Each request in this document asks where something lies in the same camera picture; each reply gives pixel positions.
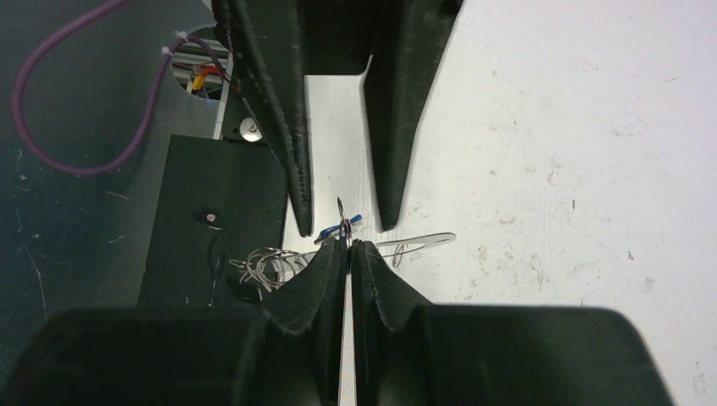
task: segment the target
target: white tabletop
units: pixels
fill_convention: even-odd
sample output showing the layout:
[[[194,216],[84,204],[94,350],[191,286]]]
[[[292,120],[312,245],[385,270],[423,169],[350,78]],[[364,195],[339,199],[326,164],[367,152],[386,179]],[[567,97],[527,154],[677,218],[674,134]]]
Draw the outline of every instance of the white tabletop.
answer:
[[[679,404],[717,404],[717,3],[468,0],[379,234],[359,78],[311,77],[315,231],[450,231],[397,272],[436,302],[599,306]],[[308,250],[291,218],[285,247]]]

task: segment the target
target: gray surface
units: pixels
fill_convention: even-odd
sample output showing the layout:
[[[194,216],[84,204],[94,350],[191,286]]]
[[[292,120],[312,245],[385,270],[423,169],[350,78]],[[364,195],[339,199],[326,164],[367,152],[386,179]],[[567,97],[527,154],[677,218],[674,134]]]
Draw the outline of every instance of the gray surface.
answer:
[[[169,135],[211,137],[213,130],[216,105],[187,95],[167,75],[148,141],[121,170],[76,178],[45,167],[26,151],[10,117],[20,64],[43,38],[101,3],[0,4],[0,385],[44,321],[38,274],[48,315],[134,305]],[[25,96],[30,129],[59,159],[86,166],[109,161],[134,134],[161,47],[174,39],[175,30],[212,21],[196,0],[135,1],[77,33],[30,79]]]

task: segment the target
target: dark floor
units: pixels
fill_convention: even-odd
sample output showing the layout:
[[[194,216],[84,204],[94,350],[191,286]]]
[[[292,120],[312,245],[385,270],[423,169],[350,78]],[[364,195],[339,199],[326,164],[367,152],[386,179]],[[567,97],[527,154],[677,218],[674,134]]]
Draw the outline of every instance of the dark floor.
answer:
[[[169,136],[212,134],[216,105],[167,75],[141,151],[114,173],[76,178],[25,149],[9,107],[20,64],[44,37],[104,1],[0,5],[0,387],[47,317],[135,304]],[[211,21],[199,0],[129,2],[70,37],[47,55],[25,92],[26,120],[39,144],[75,165],[110,161],[136,130],[161,47],[175,30]]]

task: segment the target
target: white zip tie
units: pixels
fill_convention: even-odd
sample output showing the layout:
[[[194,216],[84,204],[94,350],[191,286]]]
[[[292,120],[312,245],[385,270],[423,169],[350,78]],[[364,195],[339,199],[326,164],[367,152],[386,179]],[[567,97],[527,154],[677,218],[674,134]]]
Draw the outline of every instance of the white zip tie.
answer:
[[[189,34],[187,34],[187,31],[177,32],[177,38],[182,38],[185,44],[189,43]]]

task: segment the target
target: cable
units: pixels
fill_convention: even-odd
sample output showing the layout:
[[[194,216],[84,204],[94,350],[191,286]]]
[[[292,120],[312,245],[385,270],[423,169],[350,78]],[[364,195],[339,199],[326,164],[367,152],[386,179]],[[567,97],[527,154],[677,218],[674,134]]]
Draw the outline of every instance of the cable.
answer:
[[[35,139],[30,134],[30,130],[27,128],[27,123],[25,122],[23,99],[25,97],[25,87],[27,86],[27,82],[30,78],[30,75],[32,74],[32,71],[35,69],[37,64],[42,60],[42,58],[45,57],[45,55],[47,55],[47,53],[50,52],[57,44],[64,41],[67,37],[71,36],[75,32],[82,30],[87,25],[110,14],[112,11],[123,6],[128,1],[129,0],[108,1],[107,3],[102,4],[100,7],[91,10],[87,14],[78,17],[77,19],[73,20],[72,22],[68,23],[64,27],[54,32],[52,35],[48,36],[29,55],[29,57],[25,59],[25,62],[23,63],[22,67],[20,68],[20,71],[18,72],[17,77],[15,78],[15,82],[13,85],[11,108],[15,128],[18,131],[20,139],[22,139],[23,143],[25,143],[27,149],[30,152],[40,158],[40,160],[43,161],[46,165],[54,167],[58,171],[77,176],[100,175],[103,173],[110,172],[117,167],[120,167],[129,159],[130,156],[132,156],[132,154],[137,150],[137,147],[140,145],[140,142],[142,141],[142,138],[144,137],[147,129],[149,128],[157,94],[159,93],[161,80],[164,77],[164,73],[167,70],[167,66],[172,60],[172,55],[175,51],[177,51],[180,46],[185,43],[184,38],[178,38],[167,48],[168,52],[166,52],[166,54],[162,57],[160,61],[160,66],[157,70],[154,82],[152,83],[150,94],[147,96],[147,104],[145,107],[145,112],[142,116],[142,120],[140,122],[140,126],[137,128],[137,132],[134,134],[134,138],[130,141],[129,145],[127,145],[127,148],[125,148],[124,151],[119,154],[119,156],[114,158],[111,162],[98,167],[76,167],[54,159],[52,156],[50,156],[50,154],[42,150],[37,145]],[[202,41],[199,37],[196,36],[187,36],[186,41],[193,42],[202,47],[202,49],[204,49],[205,52],[209,54],[209,57],[211,58],[212,62],[214,62],[214,64],[219,68],[220,76],[224,80],[229,81],[231,83],[227,71],[224,70],[221,63],[219,62],[219,58],[217,57],[216,53],[206,42]]]

